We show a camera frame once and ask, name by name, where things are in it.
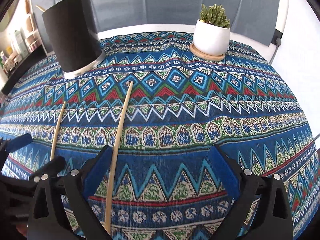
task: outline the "black pot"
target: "black pot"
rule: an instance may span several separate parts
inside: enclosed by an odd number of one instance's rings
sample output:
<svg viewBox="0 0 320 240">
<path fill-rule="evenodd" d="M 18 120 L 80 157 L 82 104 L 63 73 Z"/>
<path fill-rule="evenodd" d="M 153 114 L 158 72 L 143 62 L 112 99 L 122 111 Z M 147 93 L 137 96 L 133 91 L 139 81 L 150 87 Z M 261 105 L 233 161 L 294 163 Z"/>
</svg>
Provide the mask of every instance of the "black pot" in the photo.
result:
<svg viewBox="0 0 320 240">
<path fill-rule="evenodd" d="M 79 76 L 104 59 L 91 0 L 62 0 L 42 18 L 65 78 Z"/>
</svg>

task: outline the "patterned tablecloth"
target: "patterned tablecloth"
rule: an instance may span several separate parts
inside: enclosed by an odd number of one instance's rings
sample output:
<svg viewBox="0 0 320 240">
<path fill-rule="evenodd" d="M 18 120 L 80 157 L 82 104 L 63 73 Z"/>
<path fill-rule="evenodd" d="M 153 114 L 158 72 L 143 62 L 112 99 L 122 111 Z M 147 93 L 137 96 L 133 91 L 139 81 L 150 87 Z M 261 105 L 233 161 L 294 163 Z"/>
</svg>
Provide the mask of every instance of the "patterned tablecloth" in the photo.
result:
<svg viewBox="0 0 320 240">
<path fill-rule="evenodd" d="M 251 47 L 230 41 L 226 58 L 209 62 L 190 52 L 191 42 L 191 33 L 177 32 L 101 40 L 106 59 L 72 80 L 62 78 L 55 55 L 34 65 L 0 109 L 0 136 L 29 132 L 34 143 L 10 154 L 3 174 L 28 179 L 48 162 L 63 101 L 56 150 L 67 161 L 62 174 L 80 168 L 103 145 L 113 145 L 133 81 L 114 184 L 114 239 L 208 239 L 232 205 L 212 171 L 213 143 L 257 175 L 281 175 L 296 238 L 317 209 L 320 186 L 316 146 L 303 111 Z M 106 175 L 88 200 L 102 223 L 107 181 Z M 68 200 L 62 200 L 73 229 L 82 234 Z"/>
</svg>

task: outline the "metal screw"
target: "metal screw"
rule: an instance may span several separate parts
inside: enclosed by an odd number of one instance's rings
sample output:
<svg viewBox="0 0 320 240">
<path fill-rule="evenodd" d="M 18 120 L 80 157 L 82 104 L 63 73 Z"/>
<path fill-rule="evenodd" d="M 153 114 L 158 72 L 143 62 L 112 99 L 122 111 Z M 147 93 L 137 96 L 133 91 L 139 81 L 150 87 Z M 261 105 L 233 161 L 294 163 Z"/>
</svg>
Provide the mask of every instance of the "metal screw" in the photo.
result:
<svg viewBox="0 0 320 240">
<path fill-rule="evenodd" d="M 279 174 L 275 174 L 275 175 L 273 175 L 273 177 L 274 177 L 276 180 L 280 180 L 280 179 L 281 179 L 281 177 L 280 177 Z"/>
<path fill-rule="evenodd" d="M 35 177 L 33 178 L 33 181 L 34 181 L 35 183 L 38 183 L 38 182 L 40 181 L 40 177 L 39 177 L 39 176 L 35 176 Z"/>
<path fill-rule="evenodd" d="M 70 174 L 71 174 L 71 176 L 76 176 L 76 175 L 79 174 L 79 171 L 78 171 L 78 170 L 72 170 L 72 171 L 70 172 Z"/>
<path fill-rule="evenodd" d="M 250 171 L 249 169 L 244 169 L 243 173 L 247 176 L 250 176 L 252 174 L 252 171 Z"/>
<path fill-rule="evenodd" d="M 41 176 L 41 179 L 42 180 L 46 180 L 48 178 L 48 174 L 43 174 L 42 176 Z"/>
</svg>

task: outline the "wooden stick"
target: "wooden stick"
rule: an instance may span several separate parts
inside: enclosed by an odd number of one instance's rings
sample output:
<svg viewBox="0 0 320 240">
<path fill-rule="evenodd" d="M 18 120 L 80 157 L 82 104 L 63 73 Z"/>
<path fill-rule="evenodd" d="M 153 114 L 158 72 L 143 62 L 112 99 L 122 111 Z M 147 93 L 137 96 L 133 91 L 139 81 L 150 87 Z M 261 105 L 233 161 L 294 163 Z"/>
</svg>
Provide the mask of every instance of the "wooden stick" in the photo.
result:
<svg viewBox="0 0 320 240">
<path fill-rule="evenodd" d="M 109 171 L 109 180 L 108 180 L 108 187 L 107 187 L 107 198 L 106 198 L 106 215 L 105 215 L 105 229 L 111 235 L 111 207 L 112 207 L 112 192 L 113 192 L 113 183 L 115 180 L 115 171 L 116 171 L 116 163 L 117 163 L 117 157 L 118 157 L 118 150 L 120 146 L 121 141 L 121 134 L 122 134 L 122 128 L 124 123 L 125 114 L 127 112 L 128 102 L 131 95 L 131 90 L 133 86 L 133 81 L 130 82 L 129 89 L 127 91 L 127 95 L 125 96 L 124 104 L 122 107 L 122 112 L 118 124 L 117 134 L 115 143 L 113 146 L 113 153 L 112 153 L 112 159 L 111 159 L 111 165 L 110 165 L 110 171 Z"/>
<path fill-rule="evenodd" d="M 64 101 L 64 103 L 62 105 L 62 108 L 60 110 L 60 114 L 59 114 L 59 117 L 58 117 L 58 120 L 57 120 L 57 124 L 56 124 L 56 129 L 55 129 L 54 135 L 53 135 L 51 154 L 50 154 L 50 161 L 52 161 L 53 158 L 54 158 L 54 151 L 56 149 L 57 137 L 58 137 L 60 123 L 61 123 L 61 119 L 62 119 L 62 116 L 63 116 L 63 111 L 64 111 L 64 107 L 65 106 L 66 106 L 66 102 Z"/>
<path fill-rule="evenodd" d="M 36 7 L 37 7 L 40 11 L 45 12 L 45 9 L 43 9 L 41 6 L 36 5 Z"/>
</svg>

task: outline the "gray wall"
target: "gray wall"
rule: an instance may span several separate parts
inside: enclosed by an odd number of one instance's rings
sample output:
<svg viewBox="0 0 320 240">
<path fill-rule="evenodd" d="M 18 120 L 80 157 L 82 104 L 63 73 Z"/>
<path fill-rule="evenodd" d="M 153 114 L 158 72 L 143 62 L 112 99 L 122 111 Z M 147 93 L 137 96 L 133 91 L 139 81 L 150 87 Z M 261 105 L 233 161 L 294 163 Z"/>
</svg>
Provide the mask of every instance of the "gray wall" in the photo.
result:
<svg viewBox="0 0 320 240">
<path fill-rule="evenodd" d="M 49 8 L 59 0 L 32 0 Z M 199 18 L 201 3 L 222 4 L 231 20 L 231 31 L 269 45 L 273 37 L 279 0 L 92 0 L 98 32 L 139 24 L 189 24 Z M 52 47 L 41 16 L 36 22 L 47 51 Z"/>
</svg>

